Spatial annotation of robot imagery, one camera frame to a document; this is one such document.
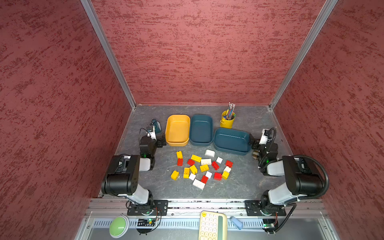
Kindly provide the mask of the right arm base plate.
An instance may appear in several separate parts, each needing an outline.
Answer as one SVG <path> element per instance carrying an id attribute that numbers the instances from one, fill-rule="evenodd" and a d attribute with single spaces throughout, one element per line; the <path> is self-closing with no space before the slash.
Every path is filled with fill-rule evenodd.
<path id="1" fill-rule="evenodd" d="M 275 217 L 286 216 L 285 207 L 273 205 L 269 202 L 263 203 L 257 200 L 246 200 L 245 210 L 247 216 Z"/>

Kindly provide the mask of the white long lego middle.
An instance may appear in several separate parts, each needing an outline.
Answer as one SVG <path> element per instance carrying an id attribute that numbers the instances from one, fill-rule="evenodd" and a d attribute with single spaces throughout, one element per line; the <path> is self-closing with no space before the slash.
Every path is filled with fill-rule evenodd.
<path id="1" fill-rule="evenodd" d="M 211 159 L 201 159 L 201 165 L 211 165 L 212 160 Z"/>

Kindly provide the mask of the teal bin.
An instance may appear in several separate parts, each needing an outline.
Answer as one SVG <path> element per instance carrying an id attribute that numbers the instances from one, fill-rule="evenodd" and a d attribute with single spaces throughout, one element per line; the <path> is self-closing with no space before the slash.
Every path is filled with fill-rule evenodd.
<path id="1" fill-rule="evenodd" d="M 189 138 L 193 146 L 209 146 L 214 140 L 214 125 L 212 117 L 200 114 L 192 116 Z"/>
<path id="2" fill-rule="evenodd" d="M 218 128 L 213 141 L 216 150 L 240 156 L 245 156 L 251 151 L 249 142 L 249 133 L 226 128 Z"/>

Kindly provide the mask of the circuit board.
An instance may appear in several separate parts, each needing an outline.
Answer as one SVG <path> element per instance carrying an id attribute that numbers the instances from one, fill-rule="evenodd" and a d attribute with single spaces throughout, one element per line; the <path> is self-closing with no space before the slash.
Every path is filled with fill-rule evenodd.
<path id="1" fill-rule="evenodd" d="M 275 229 L 279 226 L 279 221 L 276 219 L 263 219 L 263 229 Z"/>
<path id="2" fill-rule="evenodd" d="M 139 228 L 153 228 L 156 225 L 156 220 L 154 219 L 138 219 L 137 227 Z"/>

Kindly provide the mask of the small white lego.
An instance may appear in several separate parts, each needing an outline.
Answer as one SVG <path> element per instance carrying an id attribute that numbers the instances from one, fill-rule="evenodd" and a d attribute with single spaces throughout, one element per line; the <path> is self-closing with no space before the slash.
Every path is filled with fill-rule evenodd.
<path id="1" fill-rule="evenodd" d="M 217 162 L 217 163 L 219 163 L 219 164 L 221 164 L 221 163 L 222 163 L 222 161 L 223 161 L 223 159 L 222 159 L 222 158 L 220 158 L 220 157 L 218 157 L 218 158 L 217 158 L 217 160 L 216 160 L 216 162 Z"/>
<path id="2" fill-rule="evenodd" d="M 210 178 L 212 177 L 212 173 L 209 172 L 209 171 L 207 171 L 207 172 L 206 172 L 206 177 L 207 177 L 208 179 L 210 179 Z"/>
<path id="3" fill-rule="evenodd" d="M 189 179 L 190 179 L 190 180 L 193 181 L 195 178 L 196 178 L 196 175 L 195 175 L 195 174 L 190 174 L 190 176 L 189 176 Z"/>

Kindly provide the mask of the yellow green calculator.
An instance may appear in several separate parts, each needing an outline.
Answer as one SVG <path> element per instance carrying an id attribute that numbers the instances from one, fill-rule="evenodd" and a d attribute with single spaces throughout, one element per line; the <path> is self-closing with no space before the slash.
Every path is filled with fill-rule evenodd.
<path id="1" fill-rule="evenodd" d="M 202 211 L 200 215 L 199 240 L 227 240 L 228 219 L 221 213 Z"/>

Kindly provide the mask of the yellow pen cup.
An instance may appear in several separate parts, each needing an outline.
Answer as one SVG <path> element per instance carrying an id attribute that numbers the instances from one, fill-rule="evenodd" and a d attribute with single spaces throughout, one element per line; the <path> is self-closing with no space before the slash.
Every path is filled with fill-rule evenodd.
<path id="1" fill-rule="evenodd" d="M 235 121 L 235 118 L 236 118 L 236 114 L 235 113 L 232 113 L 232 116 L 227 118 L 227 115 L 229 114 L 229 111 L 226 110 L 222 113 L 222 117 L 221 117 L 221 120 L 220 120 L 220 127 L 221 128 L 226 128 L 226 129 L 232 129 L 233 128 L 233 124 L 234 124 L 234 121 Z"/>

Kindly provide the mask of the white long lego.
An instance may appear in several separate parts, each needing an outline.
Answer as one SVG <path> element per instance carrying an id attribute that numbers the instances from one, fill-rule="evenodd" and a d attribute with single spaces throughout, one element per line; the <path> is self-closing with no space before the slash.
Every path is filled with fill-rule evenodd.
<path id="1" fill-rule="evenodd" d="M 195 180 L 193 181 L 193 186 L 196 187 L 196 188 L 198 188 L 198 189 L 200 189 L 200 190 L 203 190 L 204 187 L 205 187 L 205 184 L 204 184 L 203 182 L 201 182 L 201 181 L 195 179 Z"/>
<path id="2" fill-rule="evenodd" d="M 211 159 L 201 159 L 201 165 L 211 165 L 212 160 Z"/>

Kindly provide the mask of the white long lego bottom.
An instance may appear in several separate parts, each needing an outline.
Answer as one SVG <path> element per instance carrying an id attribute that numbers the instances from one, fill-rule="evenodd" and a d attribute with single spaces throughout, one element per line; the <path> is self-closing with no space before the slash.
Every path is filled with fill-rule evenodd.
<path id="1" fill-rule="evenodd" d="M 204 184 L 203 182 L 201 182 L 201 181 L 195 179 L 195 180 L 193 181 L 193 186 L 196 187 L 196 188 L 198 188 L 198 189 L 200 189 L 200 190 L 203 190 L 204 187 L 205 187 L 205 184 Z"/>

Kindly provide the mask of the right circuit board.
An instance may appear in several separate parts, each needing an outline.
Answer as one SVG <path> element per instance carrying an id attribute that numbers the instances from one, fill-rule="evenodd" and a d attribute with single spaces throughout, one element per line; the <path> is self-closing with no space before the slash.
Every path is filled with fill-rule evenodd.
<path id="1" fill-rule="evenodd" d="M 263 219 L 263 229 L 275 229 L 279 226 L 279 221 L 276 219 Z"/>

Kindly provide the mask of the pens in cup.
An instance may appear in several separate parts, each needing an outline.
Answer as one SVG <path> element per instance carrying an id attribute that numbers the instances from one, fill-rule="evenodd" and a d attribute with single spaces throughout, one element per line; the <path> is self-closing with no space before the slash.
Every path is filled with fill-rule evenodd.
<path id="1" fill-rule="evenodd" d="M 235 109 L 236 105 L 233 103 L 229 103 L 229 107 L 226 114 L 226 120 L 231 120 L 233 118 L 233 111 Z"/>

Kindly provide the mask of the white lego right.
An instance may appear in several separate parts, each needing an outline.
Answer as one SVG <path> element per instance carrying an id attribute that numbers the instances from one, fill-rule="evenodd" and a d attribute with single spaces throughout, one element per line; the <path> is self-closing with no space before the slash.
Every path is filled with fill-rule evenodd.
<path id="1" fill-rule="evenodd" d="M 224 169 L 224 171 L 225 171 L 225 172 L 228 172 L 228 173 L 230 173 L 231 170 L 232 170 L 232 169 L 231 169 L 230 167 L 228 167 L 228 166 L 226 166 L 225 169 Z"/>

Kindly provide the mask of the white curved lego top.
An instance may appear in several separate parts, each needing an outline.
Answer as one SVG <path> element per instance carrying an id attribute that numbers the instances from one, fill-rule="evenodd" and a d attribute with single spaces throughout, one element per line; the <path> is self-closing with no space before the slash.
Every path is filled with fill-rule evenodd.
<path id="1" fill-rule="evenodd" d="M 215 157 L 215 151 L 212 151 L 212 150 L 206 150 L 205 151 L 205 156 L 208 156 L 210 158 L 214 158 Z"/>

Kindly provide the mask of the long yellow lego top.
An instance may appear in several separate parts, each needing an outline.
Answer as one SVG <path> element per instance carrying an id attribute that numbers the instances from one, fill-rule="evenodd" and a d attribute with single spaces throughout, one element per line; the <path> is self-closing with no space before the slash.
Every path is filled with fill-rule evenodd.
<path id="1" fill-rule="evenodd" d="M 199 156 L 197 156 L 197 155 L 192 155 L 192 156 L 191 156 L 191 160 L 200 163 L 201 160 L 202 160 L 202 158 L 199 157 Z"/>

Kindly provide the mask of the yellow rectangular bin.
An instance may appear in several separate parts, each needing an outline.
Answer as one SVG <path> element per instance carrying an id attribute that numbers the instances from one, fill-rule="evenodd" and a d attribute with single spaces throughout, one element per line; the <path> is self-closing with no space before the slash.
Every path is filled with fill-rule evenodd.
<path id="1" fill-rule="evenodd" d="M 171 147 L 184 147 L 189 142 L 191 119 L 187 115 L 171 115 L 167 120 L 166 142 Z"/>

